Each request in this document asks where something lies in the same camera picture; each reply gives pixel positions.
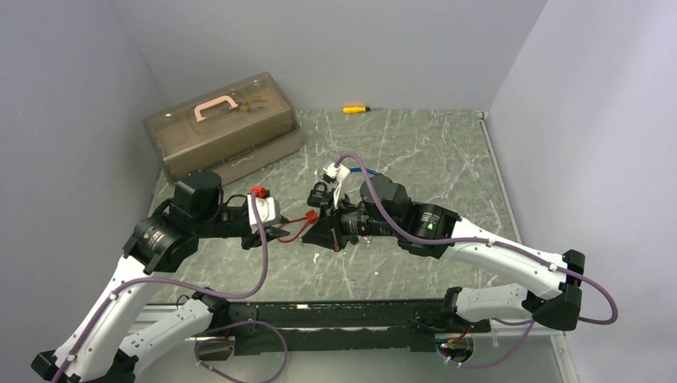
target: gray marble surface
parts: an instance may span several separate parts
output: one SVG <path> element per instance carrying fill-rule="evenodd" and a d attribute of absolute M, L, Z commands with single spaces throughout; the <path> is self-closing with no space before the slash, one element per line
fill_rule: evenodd
<path fill-rule="evenodd" d="M 279 200 L 283 214 L 297 218 L 324 164 L 352 150 L 369 168 L 403 184 L 413 200 L 447 207 L 486 230 L 514 239 L 497 173 L 474 111 L 377 110 L 344 115 L 340 110 L 298 112 L 301 150 L 227 185 L 225 195 L 264 185 Z M 354 161 L 347 160 L 346 166 Z M 358 198 L 359 175 L 347 191 Z M 172 196 L 164 179 L 154 201 Z M 289 226 L 290 231 L 297 229 Z M 269 246 L 270 265 L 263 288 L 249 300 L 440 298 L 451 286 L 485 287 L 509 283 L 466 263 L 421 258 L 401 250 L 393 238 L 374 238 L 334 253 L 300 241 Z M 261 272 L 261 250 L 243 251 L 238 239 L 202 240 L 175 278 L 241 293 Z M 174 303 L 186 290 L 163 286 L 152 299 Z"/>

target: toolbox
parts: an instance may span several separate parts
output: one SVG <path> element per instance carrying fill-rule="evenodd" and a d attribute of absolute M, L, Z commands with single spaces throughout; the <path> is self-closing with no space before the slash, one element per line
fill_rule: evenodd
<path fill-rule="evenodd" d="M 231 183 L 299 150 L 294 107 L 269 73 L 144 118 L 167 181 L 212 170 Z"/>

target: translucent toolbox lid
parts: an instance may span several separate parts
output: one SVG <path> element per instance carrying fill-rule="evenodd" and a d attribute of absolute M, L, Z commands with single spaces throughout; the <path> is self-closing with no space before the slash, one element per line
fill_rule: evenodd
<path fill-rule="evenodd" d="M 275 80 L 261 73 L 146 117 L 144 125 L 167 165 L 186 155 L 193 162 L 198 153 L 201 162 L 215 163 L 290 132 L 294 124 L 285 123 L 295 121 L 293 113 Z M 246 144 L 234 142 L 241 140 Z"/>

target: screwdriver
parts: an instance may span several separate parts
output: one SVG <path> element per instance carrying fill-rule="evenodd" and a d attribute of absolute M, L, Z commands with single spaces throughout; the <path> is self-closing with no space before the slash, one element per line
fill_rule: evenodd
<path fill-rule="evenodd" d="M 372 109 L 380 109 L 380 108 L 370 108 L 368 106 L 347 106 L 343 108 L 343 112 L 345 114 L 364 113 L 369 112 Z"/>

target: yellow screwdriver handle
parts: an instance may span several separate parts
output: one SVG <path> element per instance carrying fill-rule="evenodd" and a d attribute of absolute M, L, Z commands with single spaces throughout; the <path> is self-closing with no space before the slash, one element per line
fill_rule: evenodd
<path fill-rule="evenodd" d="M 371 110 L 370 107 L 368 106 L 348 106 L 343 108 L 343 112 L 345 114 L 351 114 L 351 113 L 364 113 L 364 112 L 369 112 Z"/>

